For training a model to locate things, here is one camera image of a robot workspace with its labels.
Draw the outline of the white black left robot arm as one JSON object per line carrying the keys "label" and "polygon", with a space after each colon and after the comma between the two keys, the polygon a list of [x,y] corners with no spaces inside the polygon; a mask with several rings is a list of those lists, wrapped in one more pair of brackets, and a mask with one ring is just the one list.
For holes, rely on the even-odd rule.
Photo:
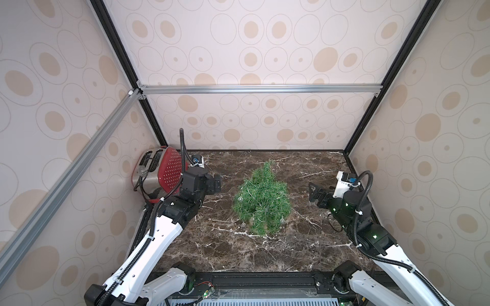
{"label": "white black left robot arm", "polygon": [[125,262],[102,285],[85,292],[86,305],[160,305],[179,291],[193,291],[195,270],[175,264],[164,275],[148,281],[163,253],[197,215],[207,195],[219,193],[220,175],[191,167],[183,175],[177,196],[167,195],[155,204],[149,231]]}

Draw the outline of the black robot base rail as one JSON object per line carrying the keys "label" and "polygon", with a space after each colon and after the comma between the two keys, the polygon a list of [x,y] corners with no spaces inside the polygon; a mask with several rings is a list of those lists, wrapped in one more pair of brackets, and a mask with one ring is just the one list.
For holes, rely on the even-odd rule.
{"label": "black robot base rail", "polygon": [[105,284],[86,291],[87,305],[404,305],[385,272],[370,275],[351,261],[332,272],[196,272],[176,263],[165,274],[151,269],[118,270]]}

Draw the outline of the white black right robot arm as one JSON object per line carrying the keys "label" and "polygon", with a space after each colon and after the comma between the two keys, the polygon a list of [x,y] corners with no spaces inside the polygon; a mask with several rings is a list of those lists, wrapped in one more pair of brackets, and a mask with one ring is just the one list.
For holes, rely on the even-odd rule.
{"label": "white black right robot arm", "polygon": [[357,293],[375,305],[450,305],[450,301],[412,263],[396,239],[371,218],[370,178],[360,191],[359,178],[339,179],[333,192],[310,183],[309,201],[327,209],[358,251],[374,261],[404,293],[400,297],[350,261],[335,269],[338,293]]}

